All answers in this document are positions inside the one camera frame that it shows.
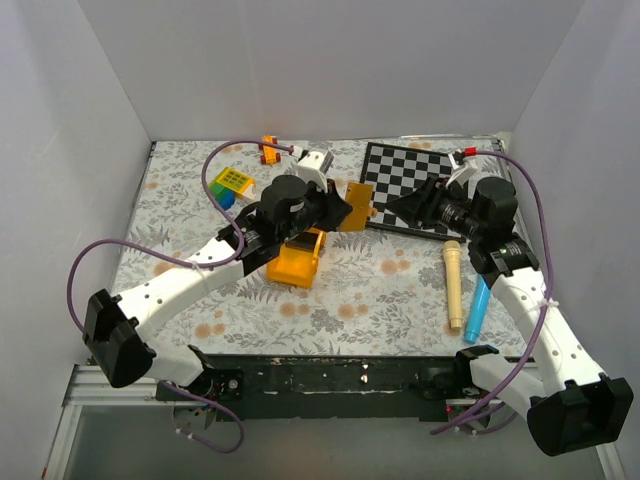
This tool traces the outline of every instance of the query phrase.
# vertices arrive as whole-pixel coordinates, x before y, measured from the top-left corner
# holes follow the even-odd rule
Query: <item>orange translucent toy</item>
[[[280,255],[267,263],[267,278],[274,282],[311,288],[318,271],[318,256],[327,234],[315,228],[280,247]]]
[[[367,224],[367,220],[375,217],[378,211],[370,206],[373,185],[349,182],[347,195],[344,201],[353,207],[351,213],[340,225],[341,232],[361,232]]]

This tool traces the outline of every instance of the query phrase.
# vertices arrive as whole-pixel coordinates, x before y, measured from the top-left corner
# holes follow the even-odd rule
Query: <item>white cable tie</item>
[[[532,308],[530,308],[527,311],[528,312],[538,311],[542,307],[545,307],[545,306],[547,308],[558,308],[559,305],[560,304],[558,302],[556,302],[555,300],[547,300],[546,298],[543,298],[542,300],[540,300],[540,302],[538,302],[535,306],[533,306]]]
[[[300,160],[300,157],[302,157],[302,152],[304,152],[304,148],[299,147],[298,145],[291,145],[291,146],[293,147],[291,156]]]
[[[211,293],[211,289],[207,285],[207,277],[204,276],[204,272],[200,268],[200,265],[198,265],[198,262],[196,260],[193,260],[191,262],[191,265],[193,266],[193,269],[196,272],[198,272],[198,275],[200,275],[200,278],[202,279],[202,285],[203,285],[205,291],[207,292],[207,295],[209,295]]]

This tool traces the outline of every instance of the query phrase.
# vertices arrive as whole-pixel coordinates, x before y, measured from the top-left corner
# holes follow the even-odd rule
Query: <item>white wall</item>
[[[543,195],[561,308],[640,393],[640,2],[588,0],[520,118],[511,152]],[[519,185],[529,231],[534,204]],[[538,232],[532,238],[540,246]],[[640,478],[636,399],[618,442]]]
[[[66,275],[85,244],[122,234],[150,142],[74,0],[0,2],[0,63],[0,476],[9,480],[40,477],[72,365],[88,357],[66,312]],[[109,281],[115,258],[89,259],[78,299]]]
[[[150,137],[511,131],[584,0],[79,0]]]

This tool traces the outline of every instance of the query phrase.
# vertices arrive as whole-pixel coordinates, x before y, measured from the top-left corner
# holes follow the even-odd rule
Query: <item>gray floor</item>
[[[518,419],[472,439],[413,419],[260,420],[243,448],[220,455],[176,435],[167,407],[85,407],[67,479],[604,478],[595,450],[549,458]],[[227,444],[235,426],[206,433]]]

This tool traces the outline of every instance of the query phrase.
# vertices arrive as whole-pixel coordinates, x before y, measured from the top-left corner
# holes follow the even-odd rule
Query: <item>cable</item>
[[[529,173],[525,170],[525,168],[519,162],[509,157],[508,155],[505,155],[504,153],[501,153],[501,152],[489,152],[489,151],[477,151],[476,155],[486,155],[490,157],[502,158],[503,160],[507,161],[508,163],[516,167],[520,171],[520,173],[522,173],[524,178],[527,180],[527,183],[531,187],[531,191],[536,200],[536,207],[538,209],[538,217],[540,219],[540,230],[542,232],[542,245],[544,248],[544,259],[545,259],[545,263],[547,264],[548,282],[547,282],[547,289],[544,292],[544,299],[546,302],[549,302],[549,300],[551,299],[551,295],[553,293],[554,274],[553,274],[553,264],[551,263],[551,253],[549,249],[549,236],[547,234],[547,225],[544,219],[544,212],[542,209],[542,199],[540,198],[540,193],[538,192],[538,189],[536,188],[536,185],[533,179],[531,178]],[[470,418],[475,418],[474,417],[475,414],[478,413],[480,409],[488,405],[491,400],[496,398],[500,394],[500,392],[502,392],[502,390],[504,390],[507,387],[507,385],[511,383],[511,381],[516,377],[516,375],[518,375],[518,373],[520,373],[520,370],[522,370],[524,365],[527,363],[527,360],[529,359],[531,352],[533,352],[533,347],[535,346],[536,341],[540,336],[540,332],[542,331],[542,327],[544,326],[544,320],[547,315],[548,309],[549,309],[548,304],[542,305],[540,307],[540,315],[538,316],[538,321],[536,322],[536,326],[533,329],[533,333],[531,334],[531,338],[529,339],[527,348],[525,349],[524,353],[520,357],[520,360],[518,360],[518,363],[516,363],[516,366],[513,368],[513,370],[509,372],[509,374],[496,386],[496,388],[494,388],[491,392],[489,392],[478,403],[476,403],[466,412],[458,415],[456,418],[454,418],[450,422],[445,423],[444,425],[441,425],[440,427],[437,427],[431,430],[430,432],[431,435],[438,435],[439,433],[445,432],[450,428],[469,422]],[[487,415],[487,413],[480,415],[478,418],[482,418],[485,415]]]
[[[192,263],[192,262],[186,262],[184,260],[179,260],[177,258],[173,258],[170,257],[168,255],[165,255],[163,253],[160,252],[156,252],[155,250],[152,250],[150,248],[144,247],[142,245],[139,245],[137,243],[133,243],[133,242],[129,242],[127,240],[120,240],[118,238],[106,238],[103,240],[98,240],[96,242],[91,243],[90,245],[87,245],[84,249],[82,249],[82,251],[78,254],[78,256],[75,258],[75,260],[73,261],[72,265],[71,265],[71,269],[69,270],[69,277],[67,278],[67,308],[69,309],[69,314],[71,315],[71,319],[73,320],[73,323],[75,323],[76,327],[78,327],[78,330],[80,330],[81,333],[84,333],[84,328],[82,326],[82,323],[80,322],[80,319],[78,318],[78,314],[76,313],[75,307],[73,305],[73,281],[75,279],[76,276],[76,272],[78,270],[78,267],[80,266],[80,262],[82,261],[82,259],[85,257],[85,255],[87,255],[87,253],[89,253],[91,250],[93,250],[96,247],[99,247],[100,245],[122,245],[124,247],[127,248],[133,248],[134,250],[138,250],[142,253],[146,253],[147,255],[151,255],[153,257],[159,258],[161,260],[164,260],[166,262],[172,263],[174,265],[178,265],[184,268],[212,268],[212,267],[219,267],[221,265],[225,265],[231,261],[233,261],[234,259],[238,258],[240,256],[240,254],[242,253],[242,249],[244,248],[244,235],[242,234],[242,232],[240,231],[240,227],[238,226],[238,224],[235,222],[235,220],[220,206],[220,204],[218,203],[218,201],[216,200],[216,198],[214,197],[214,195],[211,193],[211,191],[209,190],[209,185],[207,184],[207,169],[209,167],[209,164],[211,163],[211,161],[213,160],[213,157],[215,157],[218,153],[220,153],[222,150],[224,150],[227,147],[230,147],[232,145],[236,145],[238,143],[252,143],[252,144],[256,144],[256,145],[263,145],[263,146],[267,146],[267,147],[272,147],[272,148],[276,148],[279,150],[284,150],[286,152],[288,152],[289,154],[293,153],[293,146],[290,147],[285,147],[282,145],[277,145],[274,143],[269,143],[269,142],[263,142],[261,140],[248,140],[248,139],[240,139],[240,140],[232,140],[230,142],[226,142],[223,143],[222,145],[218,146],[217,148],[215,148],[207,157],[207,159],[205,160],[204,164],[202,165],[202,172],[200,174],[200,180],[202,182],[202,187],[204,188],[204,191],[207,195],[207,197],[209,198],[209,200],[211,201],[211,203],[213,204],[213,206],[216,208],[216,210],[218,210],[222,216],[229,222],[229,224],[233,227],[233,229],[235,230],[237,236],[238,236],[238,247],[236,248],[236,250],[233,252],[233,254],[231,254],[229,257],[225,258],[224,260],[218,260],[216,262],[209,262],[209,263]],[[249,207],[254,207],[255,208],[255,204],[250,205],[248,207],[245,207],[243,209],[244,214],[246,215],[247,212],[245,212],[245,210]],[[185,429],[178,429],[178,431],[180,433],[184,433],[185,435],[187,435],[187,437],[189,438],[193,438],[195,440],[197,440],[198,442],[206,445],[207,447],[211,448],[212,450],[215,450],[216,452],[220,452],[220,453],[233,453],[236,450],[238,450],[240,448],[240,446],[242,445],[242,442],[244,441],[244,426],[242,425],[242,422],[240,421],[240,419],[238,418],[238,416],[233,413],[231,410],[229,410],[227,407],[220,405],[217,402],[214,402],[213,400],[209,400],[207,398],[204,397],[200,397],[198,395],[194,395],[190,392],[187,392],[177,386],[174,386],[172,384],[170,384],[169,382],[163,382],[164,385],[171,391],[176,392],[184,397],[190,398],[192,400],[196,400],[198,402],[203,402],[206,403],[207,405],[211,406],[212,408],[215,408],[216,410],[219,410],[225,414],[227,414],[229,417],[231,417],[231,419],[238,425],[238,429],[240,430],[240,438],[238,439],[238,441],[236,442],[236,444],[232,447],[221,447],[219,445],[216,445],[215,443],[207,440],[206,438],[194,434],[193,432],[189,431],[189,430],[185,430]]]
[[[215,443],[213,443],[211,440],[208,440],[206,438],[204,438],[201,435],[198,435],[197,433],[193,433],[191,430],[187,430],[186,428],[176,428],[176,431],[179,433],[182,433],[183,435],[186,435],[188,438],[192,438],[200,443],[202,443],[203,445],[209,447],[212,450],[215,450],[216,452],[220,452],[220,453],[233,453],[236,450],[238,450],[241,446],[242,446],[242,442],[244,442],[244,426],[242,425],[242,421],[238,418],[238,416],[233,413],[233,411],[231,411],[230,409],[228,409],[227,407],[225,407],[224,405],[220,405],[218,402],[214,402],[213,400],[208,400],[206,398],[200,397],[198,395],[194,395],[192,393],[189,393],[169,382],[162,382],[164,384],[164,386],[166,388],[168,388],[169,390],[171,390],[172,392],[178,393],[184,397],[190,398],[191,400],[196,400],[198,402],[205,402],[207,405],[209,405],[211,408],[222,412],[226,415],[228,415],[229,417],[231,417],[231,419],[236,423],[236,425],[238,425],[238,430],[240,432],[240,437],[238,438],[238,441],[235,443],[235,445],[231,446],[231,447],[221,447],[220,445],[217,445]]]
[[[73,261],[73,264],[71,265],[71,269],[69,270],[69,277],[67,279],[67,308],[69,309],[69,314],[71,315],[71,319],[73,320],[73,323],[76,324],[76,327],[78,327],[80,332],[83,332],[84,328],[82,327],[82,323],[80,322],[80,319],[78,318],[78,315],[76,314],[75,307],[73,305],[73,281],[74,281],[74,278],[75,278],[75,275],[76,275],[76,271],[78,270],[78,266],[80,265],[80,262],[82,261],[84,256],[87,253],[89,253],[91,250],[93,250],[94,248],[99,247],[100,245],[122,245],[123,247],[127,247],[127,248],[132,248],[134,250],[138,250],[139,252],[146,253],[147,255],[151,255],[153,257],[156,257],[156,258],[159,258],[161,260],[164,260],[165,262],[172,263],[174,265],[178,265],[178,266],[184,267],[184,268],[195,268],[195,267],[197,267],[197,268],[212,268],[212,267],[219,267],[221,265],[225,265],[225,264],[231,262],[232,260],[234,260],[238,256],[240,256],[240,254],[242,253],[242,249],[244,248],[244,235],[240,231],[240,227],[235,222],[235,220],[220,206],[220,204],[216,200],[216,197],[209,190],[209,185],[207,184],[207,169],[209,167],[209,164],[213,160],[213,157],[215,157],[218,153],[220,153],[225,148],[230,147],[232,145],[236,145],[238,143],[252,143],[252,144],[263,145],[263,146],[267,146],[267,147],[273,147],[273,148],[277,148],[277,149],[280,149],[280,150],[284,150],[284,151],[288,152],[289,154],[293,153],[293,147],[292,146],[291,147],[285,147],[285,146],[277,145],[277,144],[274,144],[274,143],[263,142],[261,140],[247,140],[247,139],[232,140],[230,142],[223,143],[222,145],[220,145],[217,148],[215,148],[209,154],[209,156],[205,160],[204,164],[202,165],[202,172],[200,174],[200,180],[202,182],[202,187],[204,188],[204,191],[207,194],[207,197],[209,198],[211,203],[213,203],[213,206],[216,208],[216,210],[218,210],[222,214],[222,216],[229,222],[229,224],[233,227],[233,229],[235,230],[236,234],[238,235],[238,247],[233,252],[233,254],[230,257],[225,258],[224,260],[218,260],[216,262],[209,262],[209,263],[198,263],[198,264],[194,265],[193,262],[187,262],[187,261],[184,261],[184,260],[173,258],[173,257],[170,257],[168,255],[164,255],[163,253],[156,252],[155,250],[152,250],[150,248],[147,248],[147,247],[144,247],[142,245],[139,245],[137,243],[129,242],[127,240],[120,240],[118,238],[106,238],[104,240],[98,240],[96,242],[91,243],[90,245],[86,246],[78,254],[76,259]]]
[[[466,422],[470,423],[470,422],[475,422],[476,420],[480,420],[481,418],[486,417],[487,415],[493,415],[494,413],[496,413],[498,410],[500,410],[501,408],[505,407],[507,404],[504,402],[500,402],[498,405],[494,405],[493,407],[491,407],[489,410],[487,410],[486,412],[481,412],[477,415],[474,415],[470,418],[467,418]]]
[[[518,418],[518,412],[513,412],[505,420],[503,420],[498,425],[495,425],[493,427],[485,428],[483,430],[473,429],[471,431],[468,431],[466,429],[461,429],[460,431],[462,433],[466,433],[467,435],[487,435],[489,433],[497,432],[498,430],[503,429],[504,427],[509,425],[511,422],[513,422],[516,418]]]

